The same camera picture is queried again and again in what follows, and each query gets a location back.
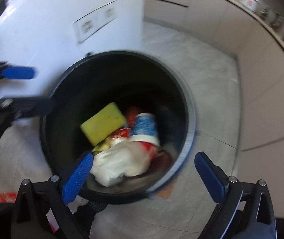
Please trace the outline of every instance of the white plastic bag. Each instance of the white plastic bag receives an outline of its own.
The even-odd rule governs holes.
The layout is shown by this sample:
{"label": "white plastic bag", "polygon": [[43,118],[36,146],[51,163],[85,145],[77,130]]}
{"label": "white plastic bag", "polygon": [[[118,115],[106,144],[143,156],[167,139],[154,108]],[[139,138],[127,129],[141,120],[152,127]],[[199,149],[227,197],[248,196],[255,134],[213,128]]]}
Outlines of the white plastic bag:
{"label": "white plastic bag", "polygon": [[121,142],[97,154],[91,173],[98,183],[110,187],[123,176],[136,176],[147,171],[150,158],[138,142]]}

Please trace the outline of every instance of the tile floor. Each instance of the tile floor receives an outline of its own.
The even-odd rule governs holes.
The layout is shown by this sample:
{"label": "tile floor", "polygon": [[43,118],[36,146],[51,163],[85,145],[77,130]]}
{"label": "tile floor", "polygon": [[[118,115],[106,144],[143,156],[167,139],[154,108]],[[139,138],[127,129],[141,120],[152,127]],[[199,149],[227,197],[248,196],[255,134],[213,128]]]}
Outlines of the tile floor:
{"label": "tile floor", "polygon": [[[96,215],[90,238],[195,239],[215,207],[194,168],[195,153],[206,152],[228,175],[235,160],[240,118],[237,63],[195,37],[152,23],[144,24],[143,44],[188,83],[197,106],[196,143],[170,198],[109,205]],[[14,125],[0,143],[0,191],[18,190],[24,178],[37,182],[50,177],[37,131]]]}

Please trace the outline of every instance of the wall outlet plate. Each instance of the wall outlet plate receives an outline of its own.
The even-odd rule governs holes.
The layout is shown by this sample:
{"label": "wall outlet plate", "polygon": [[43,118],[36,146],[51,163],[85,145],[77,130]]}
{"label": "wall outlet plate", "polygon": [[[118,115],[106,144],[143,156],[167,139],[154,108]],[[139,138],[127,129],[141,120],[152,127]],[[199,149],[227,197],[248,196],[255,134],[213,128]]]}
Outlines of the wall outlet plate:
{"label": "wall outlet plate", "polygon": [[73,23],[74,32],[79,44],[117,18],[115,4],[116,1],[108,3]]}

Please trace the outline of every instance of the yellow sponge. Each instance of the yellow sponge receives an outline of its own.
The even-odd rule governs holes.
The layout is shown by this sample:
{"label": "yellow sponge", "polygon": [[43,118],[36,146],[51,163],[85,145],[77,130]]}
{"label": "yellow sponge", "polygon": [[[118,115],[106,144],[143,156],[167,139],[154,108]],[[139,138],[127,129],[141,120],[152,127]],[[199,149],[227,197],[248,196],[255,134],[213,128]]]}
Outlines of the yellow sponge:
{"label": "yellow sponge", "polygon": [[81,124],[81,129],[90,143],[96,146],[109,134],[126,124],[126,119],[112,102]]}

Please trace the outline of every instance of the black trash can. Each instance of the black trash can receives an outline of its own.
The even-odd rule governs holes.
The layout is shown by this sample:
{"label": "black trash can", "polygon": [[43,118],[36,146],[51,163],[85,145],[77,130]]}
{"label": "black trash can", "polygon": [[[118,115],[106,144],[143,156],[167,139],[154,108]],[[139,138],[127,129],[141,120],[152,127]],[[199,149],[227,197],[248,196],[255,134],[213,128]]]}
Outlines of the black trash can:
{"label": "black trash can", "polygon": [[122,112],[135,105],[155,115],[161,148],[170,153],[168,170],[125,177],[104,187],[90,174],[79,195],[106,204],[147,197],[181,167],[195,135],[195,107],[180,75],[164,62],[130,51],[86,57],[67,69],[50,92],[55,110],[40,121],[40,140],[54,174],[60,175],[92,145],[80,125],[110,102]]}

